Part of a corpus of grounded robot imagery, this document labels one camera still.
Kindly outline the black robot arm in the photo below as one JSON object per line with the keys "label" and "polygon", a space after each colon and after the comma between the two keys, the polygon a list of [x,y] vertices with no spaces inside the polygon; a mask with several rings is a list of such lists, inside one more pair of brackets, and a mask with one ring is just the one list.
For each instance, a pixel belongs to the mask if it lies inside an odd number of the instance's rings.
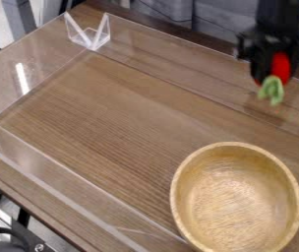
{"label": "black robot arm", "polygon": [[255,83],[274,75],[286,86],[299,65],[299,0],[259,0],[255,24],[236,38]]}

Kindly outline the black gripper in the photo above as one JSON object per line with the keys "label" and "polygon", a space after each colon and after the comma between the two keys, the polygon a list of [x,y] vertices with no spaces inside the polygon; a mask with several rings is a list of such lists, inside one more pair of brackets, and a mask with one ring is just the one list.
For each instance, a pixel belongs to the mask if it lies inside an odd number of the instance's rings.
{"label": "black gripper", "polygon": [[299,67],[299,30],[248,28],[236,34],[235,57],[249,61],[251,77],[257,86],[269,75],[272,52],[283,51],[290,60],[292,79]]}

